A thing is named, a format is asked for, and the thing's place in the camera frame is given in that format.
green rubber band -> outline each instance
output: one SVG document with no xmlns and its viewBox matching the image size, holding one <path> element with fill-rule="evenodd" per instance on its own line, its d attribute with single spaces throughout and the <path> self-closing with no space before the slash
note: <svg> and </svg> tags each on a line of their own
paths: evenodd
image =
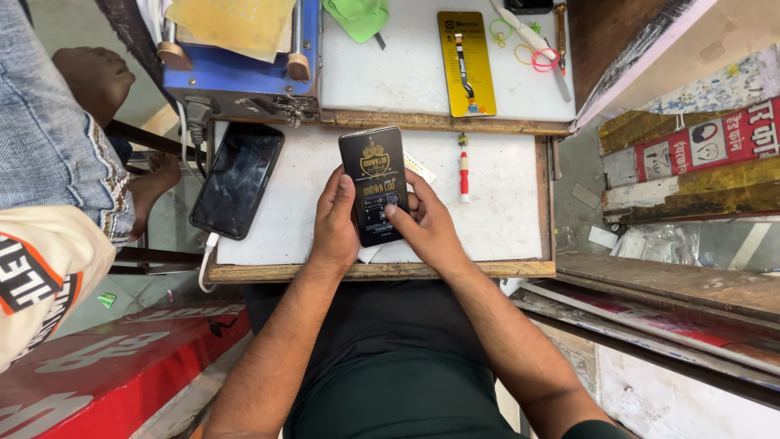
<svg viewBox="0 0 780 439">
<path fill-rule="evenodd" d="M 500 22 L 504 23 L 505 25 L 509 26 L 509 34 L 506 35 L 506 38 L 500 38 L 495 32 L 493 32 L 493 23 L 495 23 L 497 21 L 500 21 Z M 498 45 L 501 45 L 502 43 L 504 43 L 504 46 L 506 46 L 505 41 L 507 41 L 509 39 L 509 37 L 512 36 L 512 31 L 514 30 L 514 28 L 512 28 L 512 25 L 507 23 L 506 20 L 504 20 L 502 18 L 497 18 L 497 19 L 491 21 L 490 22 L 490 26 L 488 26 L 487 28 L 490 31 L 490 35 L 493 36 L 493 41 L 497 42 Z"/>
</svg>

phone on table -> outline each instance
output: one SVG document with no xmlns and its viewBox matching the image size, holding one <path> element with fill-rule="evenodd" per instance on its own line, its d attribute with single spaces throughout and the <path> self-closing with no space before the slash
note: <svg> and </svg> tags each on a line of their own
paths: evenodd
<svg viewBox="0 0 780 439">
<path fill-rule="evenodd" d="M 190 224 L 242 240 L 249 233 L 285 136 L 259 123 L 231 123 L 190 213 Z"/>
<path fill-rule="evenodd" d="M 377 128 L 339 137 L 344 171 L 355 182 L 353 212 L 360 245 L 373 247 L 403 239 L 385 215 L 385 206 L 409 212 L 403 146 L 398 127 Z"/>
<path fill-rule="evenodd" d="M 504 7 L 516 16 L 546 14 L 552 11 L 552 0 L 505 0 Z"/>
</svg>

denim jeans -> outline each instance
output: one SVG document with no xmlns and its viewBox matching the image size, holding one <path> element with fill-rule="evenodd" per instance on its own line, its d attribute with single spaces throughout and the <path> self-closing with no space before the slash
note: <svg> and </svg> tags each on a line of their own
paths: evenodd
<svg viewBox="0 0 780 439">
<path fill-rule="evenodd" d="M 129 177 L 73 98 L 19 0 L 0 0 L 0 209 L 73 205 L 114 245 L 135 221 Z"/>
</svg>

blue machine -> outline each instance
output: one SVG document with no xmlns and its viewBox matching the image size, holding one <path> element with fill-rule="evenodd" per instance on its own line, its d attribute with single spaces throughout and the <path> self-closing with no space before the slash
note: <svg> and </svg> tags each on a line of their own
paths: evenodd
<svg viewBox="0 0 780 439">
<path fill-rule="evenodd" d="M 181 44 L 192 59 L 192 70 L 165 67 L 163 85 L 176 100 L 213 99 L 219 119 L 281 119 L 297 127 L 316 120 L 320 105 L 321 9 L 320 0 L 301 0 L 303 7 L 302 54 L 310 67 L 310 79 L 300 82 L 287 73 L 287 55 L 277 54 L 273 64 L 223 48 Z"/>
</svg>

crown lcd logo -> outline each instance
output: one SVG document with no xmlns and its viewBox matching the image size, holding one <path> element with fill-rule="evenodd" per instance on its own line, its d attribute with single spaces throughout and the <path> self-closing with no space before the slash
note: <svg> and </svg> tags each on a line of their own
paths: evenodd
<svg viewBox="0 0 780 439">
<path fill-rule="evenodd" d="M 360 168 L 364 175 L 369 177 L 381 177 L 390 170 L 390 155 L 381 145 L 375 145 L 374 141 L 363 150 L 363 158 L 360 159 Z"/>
</svg>

